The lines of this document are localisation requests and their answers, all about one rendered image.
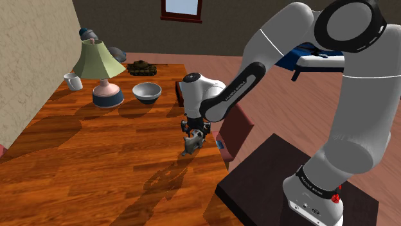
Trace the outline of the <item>grey cat figure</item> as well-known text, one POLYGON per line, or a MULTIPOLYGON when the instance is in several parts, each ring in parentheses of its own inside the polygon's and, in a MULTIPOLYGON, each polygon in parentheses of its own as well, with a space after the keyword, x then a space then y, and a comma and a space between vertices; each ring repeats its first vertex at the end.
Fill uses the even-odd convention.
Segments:
POLYGON ((197 148, 202 148, 204 142, 204 134, 200 130, 193 130, 189 137, 184 137, 184 151, 182 156, 187 153, 192 154, 197 148))

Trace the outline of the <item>red chair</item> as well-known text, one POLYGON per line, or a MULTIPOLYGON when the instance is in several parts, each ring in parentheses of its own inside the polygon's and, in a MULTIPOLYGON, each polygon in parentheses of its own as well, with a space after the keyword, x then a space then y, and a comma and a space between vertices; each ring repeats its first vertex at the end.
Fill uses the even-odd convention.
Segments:
POLYGON ((224 119, 219 131, 212 131, 215 141, 222 141, 224 149, 219 149, 227 169, 234 160, 244 141, 254 127, 254 123, 237 103, 224 119))

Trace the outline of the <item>grey bowl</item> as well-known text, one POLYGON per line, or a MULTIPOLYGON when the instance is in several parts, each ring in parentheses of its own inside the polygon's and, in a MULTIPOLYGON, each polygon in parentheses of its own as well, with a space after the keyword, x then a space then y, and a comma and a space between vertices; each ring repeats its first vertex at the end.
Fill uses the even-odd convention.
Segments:
POLYGON ((162 88, 151 82, 139 83, 132 88, 134 96, 143 104, 153 104, 160 97, 162 88))

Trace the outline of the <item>olive toy tank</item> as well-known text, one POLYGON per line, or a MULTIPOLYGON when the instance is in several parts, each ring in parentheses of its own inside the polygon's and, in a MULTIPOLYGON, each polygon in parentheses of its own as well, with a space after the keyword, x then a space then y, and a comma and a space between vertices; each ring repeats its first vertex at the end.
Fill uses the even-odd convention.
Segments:
POLYGON ((127 71, 132 76, 155 76, 157 67, 155 64, 149 64, 144 60, 135 61, 127 65, 127 71))

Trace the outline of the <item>dark robot stand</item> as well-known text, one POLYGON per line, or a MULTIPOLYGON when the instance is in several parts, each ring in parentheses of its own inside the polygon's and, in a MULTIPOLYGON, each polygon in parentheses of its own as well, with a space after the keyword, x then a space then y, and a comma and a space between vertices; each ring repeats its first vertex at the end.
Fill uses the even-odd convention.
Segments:
MULTIPOLYGON (((276 134, 231 171, 215 190, 244 226, 314 226, 293 211, 283 180, 309 156, 276 134)), ((379 202, 349 182, 342 184, 343 226, 377 226, 379 202)))

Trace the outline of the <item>green shade table lamp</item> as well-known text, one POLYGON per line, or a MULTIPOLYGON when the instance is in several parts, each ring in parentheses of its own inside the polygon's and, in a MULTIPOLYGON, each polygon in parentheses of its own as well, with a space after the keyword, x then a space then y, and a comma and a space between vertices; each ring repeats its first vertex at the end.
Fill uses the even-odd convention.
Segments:
POLYGON ((121 105, 124 95, 120 87, 110 83, 109 79, 118 76, 126 68, 118 62, 106 48, 102 40, 87 39, 82 41, 80 58, 73 71, 81 79, 99 80, 93 91, 93 103, 100 108, 113 108, 121 105))

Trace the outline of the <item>wooden table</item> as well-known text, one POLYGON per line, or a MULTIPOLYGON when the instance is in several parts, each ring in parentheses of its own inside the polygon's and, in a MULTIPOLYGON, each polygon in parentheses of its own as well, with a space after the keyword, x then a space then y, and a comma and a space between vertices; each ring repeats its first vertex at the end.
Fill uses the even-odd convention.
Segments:
POLYGON ((184 112, 175 83, 186 69, 113 79, 124 102, 93 104, 61 84, 0 158, 0 226, 242 226, 215 196, 227 169, 212 137, 182 156, 184 112), (153 104, 132 88, 162 88, 153 104))

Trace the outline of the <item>red framed window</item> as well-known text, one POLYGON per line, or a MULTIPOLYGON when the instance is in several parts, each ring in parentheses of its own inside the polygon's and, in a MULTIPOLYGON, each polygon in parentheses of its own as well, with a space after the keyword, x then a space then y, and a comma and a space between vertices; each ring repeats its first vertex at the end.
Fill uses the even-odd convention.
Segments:
POLYGON ((161 20, 202 23, 202 0, 161 0, 161 20))

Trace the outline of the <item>white mug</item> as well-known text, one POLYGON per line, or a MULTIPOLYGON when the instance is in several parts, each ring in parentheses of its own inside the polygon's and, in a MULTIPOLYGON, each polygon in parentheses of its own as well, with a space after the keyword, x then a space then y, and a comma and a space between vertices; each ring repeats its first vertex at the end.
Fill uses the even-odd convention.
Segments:
POLYGON ((68 73, 64 75, 64 81, 71 91, 79 91, 83 88, 81 79, 75 73, 68 73))

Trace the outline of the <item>blue bed with white mattress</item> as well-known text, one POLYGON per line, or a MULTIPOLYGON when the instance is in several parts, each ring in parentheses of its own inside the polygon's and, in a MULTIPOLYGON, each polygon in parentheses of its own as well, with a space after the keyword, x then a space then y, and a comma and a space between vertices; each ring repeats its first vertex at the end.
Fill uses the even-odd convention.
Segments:
POLYGON ((295 82, 301 72, 343 72, 344 56, 340 51, 324 51, 305 42, 281 58, 276 66, 293 71, 295 82))

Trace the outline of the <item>grey blue rounded object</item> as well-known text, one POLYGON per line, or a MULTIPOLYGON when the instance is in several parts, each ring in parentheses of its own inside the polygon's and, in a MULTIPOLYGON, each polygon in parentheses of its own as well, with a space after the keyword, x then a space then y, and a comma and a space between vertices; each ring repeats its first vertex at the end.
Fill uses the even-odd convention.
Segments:
MULTIPOLYGON (((81 40, 87 40, 87 39, 94 39, 98 40, 98 36, 94 33, 93 30, 87 29, 87 28, 80 28, 79 30, 79 36, 81 40)), ((126 52, 116 48, 116 47, 107 47, 109 50, 109 53, 120 63, 123 63, 126 61, 126 52)))

